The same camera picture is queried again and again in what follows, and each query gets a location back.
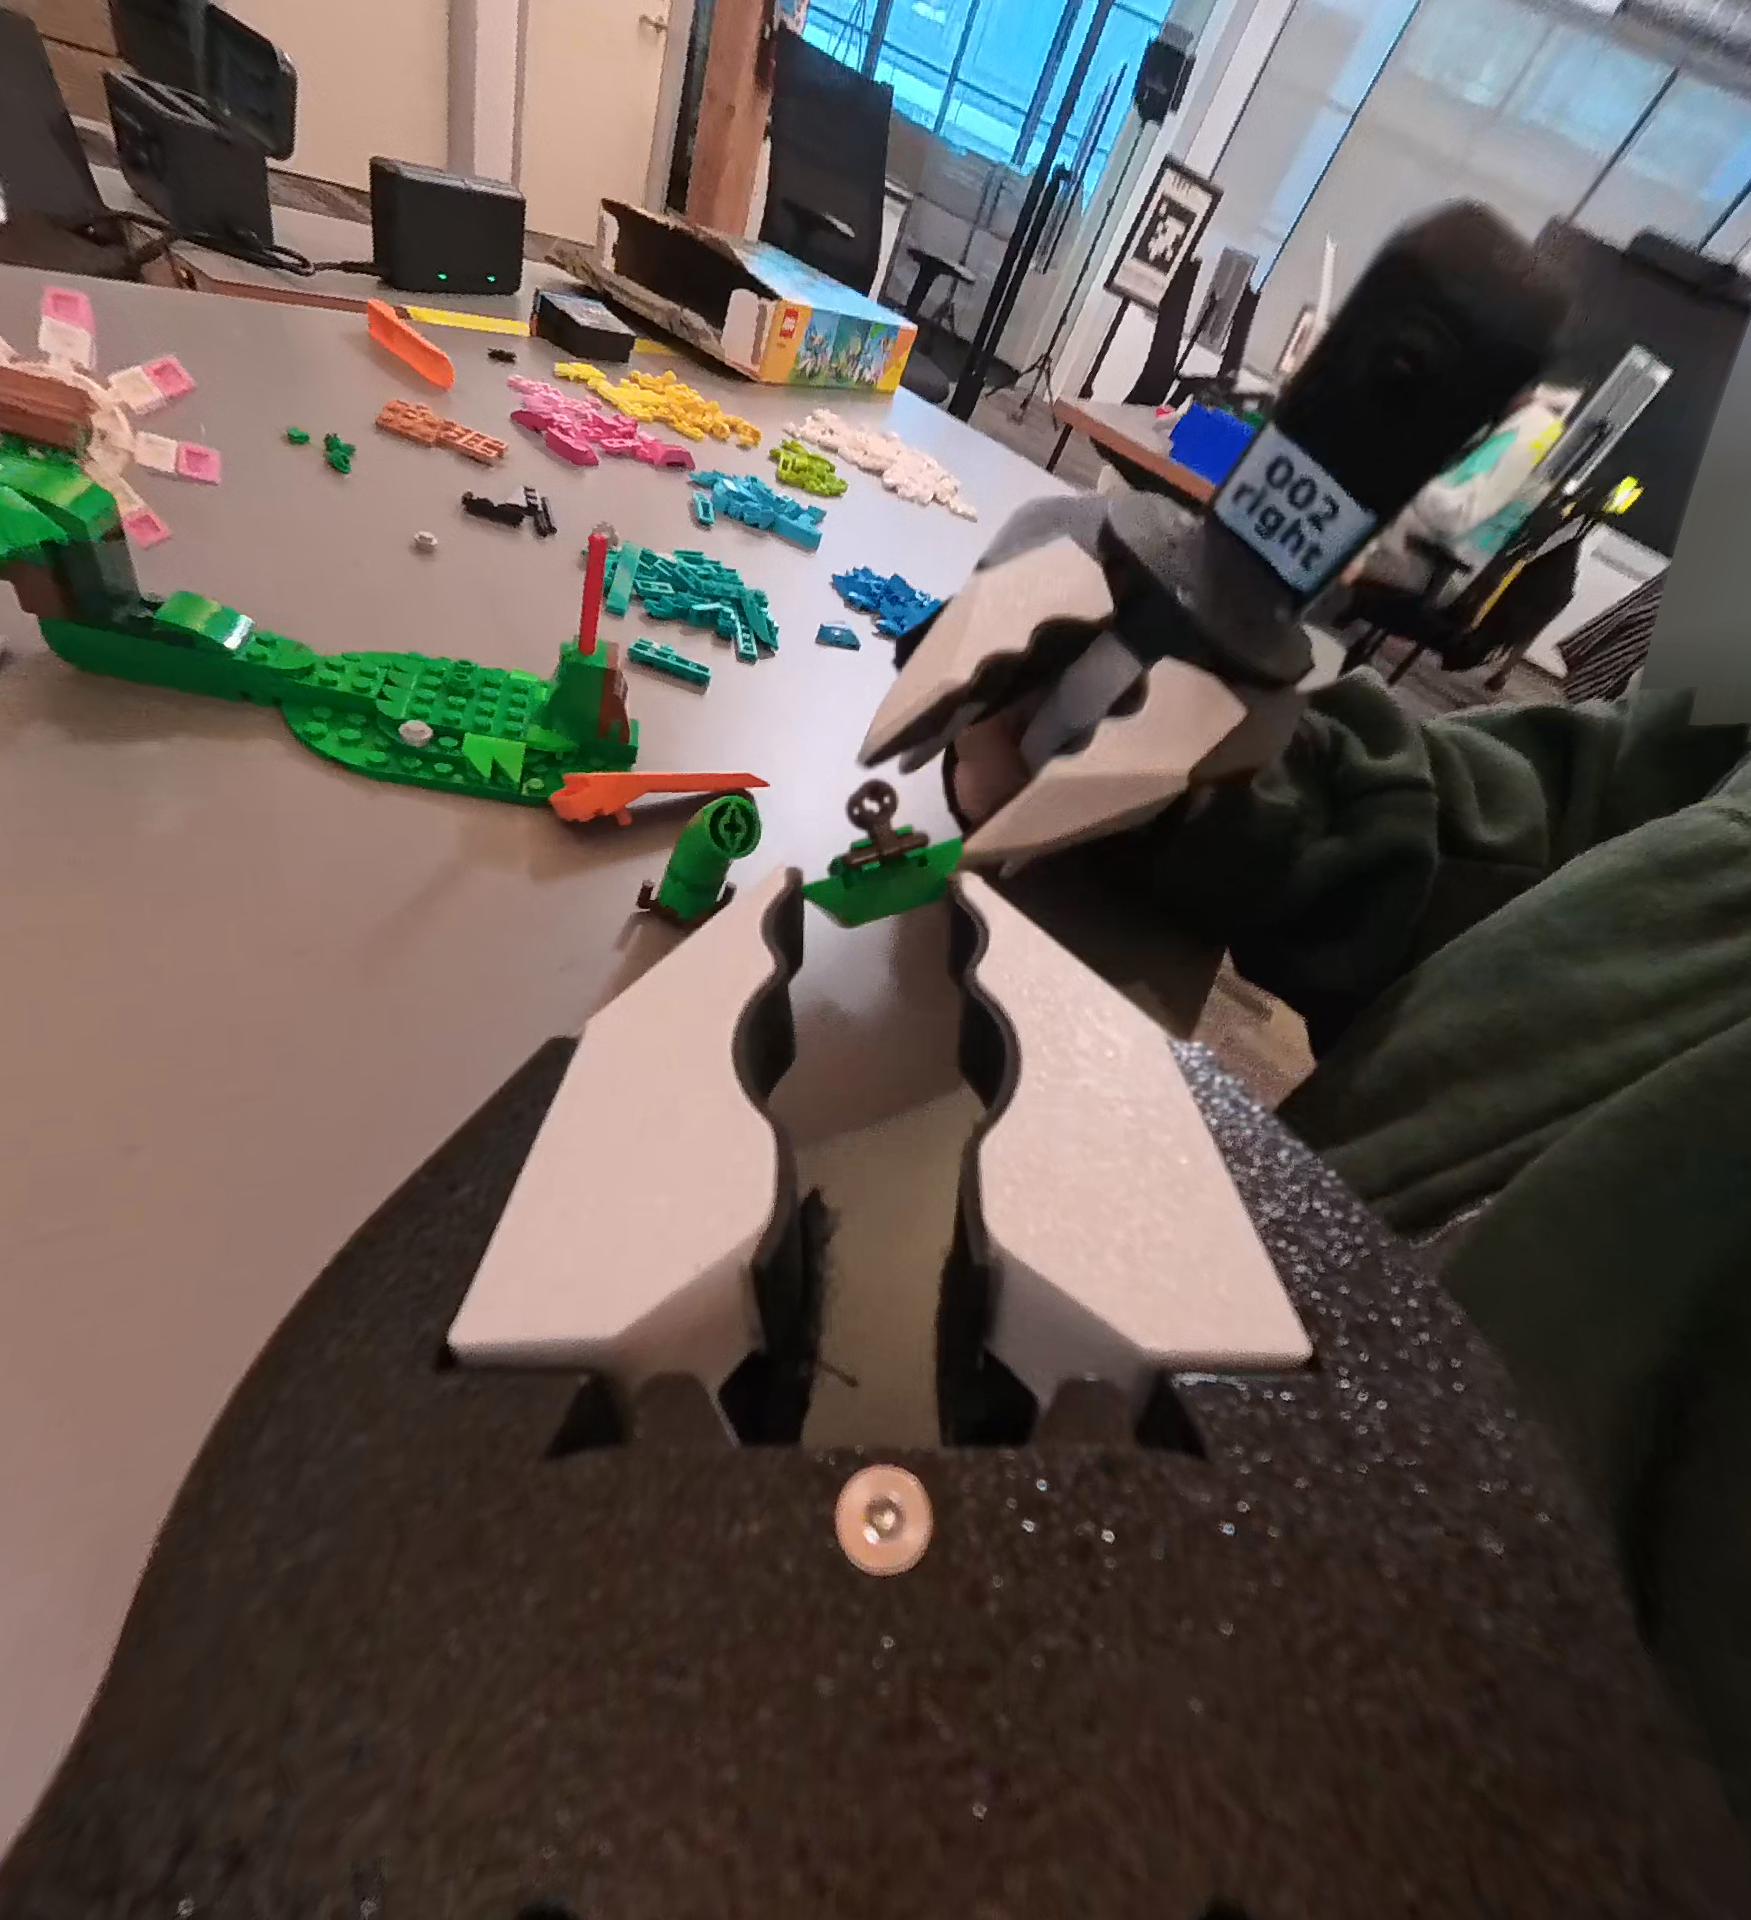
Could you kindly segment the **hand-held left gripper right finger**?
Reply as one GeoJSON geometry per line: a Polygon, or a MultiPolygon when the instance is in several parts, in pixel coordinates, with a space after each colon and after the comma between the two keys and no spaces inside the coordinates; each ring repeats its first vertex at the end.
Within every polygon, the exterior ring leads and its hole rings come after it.
{"type": "Polygon", "coordinates": [[[982,1350],[1025,1388],[1283,1373],[1313,1340],[1168,1033],[986,879],[951,886],[982,1350]]]}

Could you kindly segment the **green lego plate black clip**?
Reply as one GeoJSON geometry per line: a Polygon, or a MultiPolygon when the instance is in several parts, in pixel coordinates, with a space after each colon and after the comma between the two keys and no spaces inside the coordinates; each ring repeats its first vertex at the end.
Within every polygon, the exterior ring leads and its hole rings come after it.
{"type": "Polygon", "coordinates": [[[863,781],[846,803],[855,828],[828,872],[806,882],[807,904],[843,928],[860,928],[942,900],[958,869],[963,836],[930,838],[896,819],[898,792],[888,781],[863,781]]]}

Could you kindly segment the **green cylinder lego piece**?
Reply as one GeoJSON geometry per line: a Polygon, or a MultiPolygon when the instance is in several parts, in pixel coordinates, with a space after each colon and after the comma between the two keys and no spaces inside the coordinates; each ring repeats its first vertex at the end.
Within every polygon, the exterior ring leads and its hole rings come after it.
{"type": "Polygon", "coordinates": [[[640,890],[637,912],[691,931],[731,897],[733,866],[761,844],[762,820],[751,792],[709,801],[685,824],[659,882],[640,890]]]}

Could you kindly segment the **pile of blue lego pieces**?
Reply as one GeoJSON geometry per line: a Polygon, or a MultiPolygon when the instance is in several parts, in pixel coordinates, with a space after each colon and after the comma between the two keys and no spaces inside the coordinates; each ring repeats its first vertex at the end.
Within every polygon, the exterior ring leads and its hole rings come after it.
{"type": "Polygon", "coordinates": [[[913,587],[904,576],[880,574],[868,566],[833,574],[831,587],[850,611],[866,614],[878,634],[893,642],[924,628],[945,605],[945,599],[913,587]]]}

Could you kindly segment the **lego set cardboard box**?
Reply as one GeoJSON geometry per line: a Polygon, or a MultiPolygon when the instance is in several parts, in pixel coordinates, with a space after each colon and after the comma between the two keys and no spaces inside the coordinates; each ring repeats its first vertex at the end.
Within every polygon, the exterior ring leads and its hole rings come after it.
{"type": "Polygon", "coordinates": [[[893,393],[919,325],[765,241],[603,200],[590,273],[662,334],[774,387],[893,393]]]}

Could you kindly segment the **pile of yellow lego pieces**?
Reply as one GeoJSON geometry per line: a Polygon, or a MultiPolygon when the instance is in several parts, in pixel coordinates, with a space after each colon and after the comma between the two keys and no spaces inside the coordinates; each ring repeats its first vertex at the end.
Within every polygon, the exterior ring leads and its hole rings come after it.
{"type": "Polygon", "coordinates": [[[762,428],[731,413],[715,397],[672,371],[625,371],[611,374],[591,363],[556,363],[554,380],[583,387],[611,412],[640,424],[659,424],[689,442],[712,440],[738,449],[762,444],[762,428]]]}

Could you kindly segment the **green lego plant pink flower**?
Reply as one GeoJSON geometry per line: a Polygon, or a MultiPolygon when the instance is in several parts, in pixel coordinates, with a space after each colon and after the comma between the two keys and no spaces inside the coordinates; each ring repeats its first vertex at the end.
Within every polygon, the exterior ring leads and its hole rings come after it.
{"type": "Polygon", "coordinates": [[[147,419],[196,384],[174,354],[108,368],[88,296],[43,293],[32,350],[0,330],[0,580],[68,666],[279,712],[311,752],[376,781],[549,806],[630,775],[640,726],[620,655],[585,613],[547,676],[424,653],[323,653],[197,591],[149,594],[167,541],[138,471],[221,481],[215,448],[147,419]]]}

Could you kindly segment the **pile of salmon lego plates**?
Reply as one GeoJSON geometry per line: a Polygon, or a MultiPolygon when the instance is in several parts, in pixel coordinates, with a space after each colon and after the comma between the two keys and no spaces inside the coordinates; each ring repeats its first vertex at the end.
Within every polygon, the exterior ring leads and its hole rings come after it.
{"type": "Polygon", "coordinates": [[[374,418],[374,428],[412,446],[451,452],[480,467],[497,467],[508,453],[507,442],[408,397],[383,403],[374,418]]]}

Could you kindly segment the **person's right hand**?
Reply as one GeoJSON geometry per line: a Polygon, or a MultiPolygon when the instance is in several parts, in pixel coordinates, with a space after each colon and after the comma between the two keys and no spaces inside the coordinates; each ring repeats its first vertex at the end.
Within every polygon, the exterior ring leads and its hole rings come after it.
{"type": "Polygon", "coordinates": [[[999,712],[958,732],[940,763],[942,795],[960,833],[980,828],[1030,781],[1021,752],[1025,719],[999,712]]]}

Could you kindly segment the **side table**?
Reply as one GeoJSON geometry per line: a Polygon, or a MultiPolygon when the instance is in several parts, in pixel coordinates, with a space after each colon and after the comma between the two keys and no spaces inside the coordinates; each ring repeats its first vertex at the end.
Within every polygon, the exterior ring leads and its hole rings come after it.
{"type": "Polygon", "coordinates": [[[1140,403],[1067,400],[1052,403],[1055,426],[1088,440],[1128,486],[1180,495],[1205,508],[1216,483],[1180,464],[1173,452],[1173,415],[1140,403]]]}

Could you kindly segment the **black tripod stand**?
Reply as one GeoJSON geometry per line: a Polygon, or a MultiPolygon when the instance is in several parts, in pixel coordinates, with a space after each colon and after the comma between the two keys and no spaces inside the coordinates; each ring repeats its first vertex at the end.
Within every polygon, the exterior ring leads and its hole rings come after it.
{"type": "Polygon", "coordinates": [[[1044,230],[1047,228],[1052,210],[1057,203],[1061,150],[1070,136],[1080,97],[1093,68],[1093,61],[1097,58],[1099,44],[1108,33],[1109,16],[1116,9],[1118,4],[1114,1],[1097,1],[1092,4],[1088,11],[1077,58],[1070,67],[1065,86],[1050,123],[1050,136],[1045,138],[1032,172],[1014,228],[1010,228],[1002,269],[991,286],[988,299],[982,307],[982,316],[977,325],[977,332],[966,348],[957,384],[947,402],[949,415],[963,424],[972,422],[977,405],[980,403],[986,386],[986,373],[999,360],[999,347],[1002,345],[1006,322],[1025,290],[1034,260],[1039,252],[1044,230]]]}

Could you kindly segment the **black office chair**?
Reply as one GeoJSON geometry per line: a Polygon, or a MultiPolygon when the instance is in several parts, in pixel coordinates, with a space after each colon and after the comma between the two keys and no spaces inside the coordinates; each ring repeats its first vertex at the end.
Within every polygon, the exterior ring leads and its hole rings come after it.
{"type": "MultiPolygon", "coordinates": [[[[891,88],[777,26],[761,241],[878,300],[891,88]]],[[[953,384],[919,345],[899,390],[942,405],[953,384]]]]}

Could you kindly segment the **small black box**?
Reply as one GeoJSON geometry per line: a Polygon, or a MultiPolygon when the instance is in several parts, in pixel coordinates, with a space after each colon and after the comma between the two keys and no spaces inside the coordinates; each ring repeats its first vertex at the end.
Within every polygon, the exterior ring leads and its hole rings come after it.
{"type": "Polygon", "coordinates": [[[530,334],[572,360],[625,365],[633,357],[637,330],[603,300],[575,288],[545,286],[535,293],[528,314],[530,334]]]}

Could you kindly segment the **person's green jacket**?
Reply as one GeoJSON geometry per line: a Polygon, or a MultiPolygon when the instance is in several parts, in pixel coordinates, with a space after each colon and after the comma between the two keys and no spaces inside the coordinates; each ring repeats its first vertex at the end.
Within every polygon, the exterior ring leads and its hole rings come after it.
{"type": "Polygon", "coordinates": [[[1751,752],[1420,962],[1285,1118],[1439,1247],[1751,1832],[1751,752]]]}

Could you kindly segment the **black charging dock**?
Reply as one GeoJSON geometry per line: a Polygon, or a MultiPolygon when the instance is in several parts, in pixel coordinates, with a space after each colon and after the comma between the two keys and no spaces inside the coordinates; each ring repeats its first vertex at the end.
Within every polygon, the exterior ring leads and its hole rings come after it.
{"type": "Polygon", "coordinates": [[[177,234],[248,250],[275,245],[262,147],[205,101],[132,70],[103,76],[119,172],[177,234]]]}

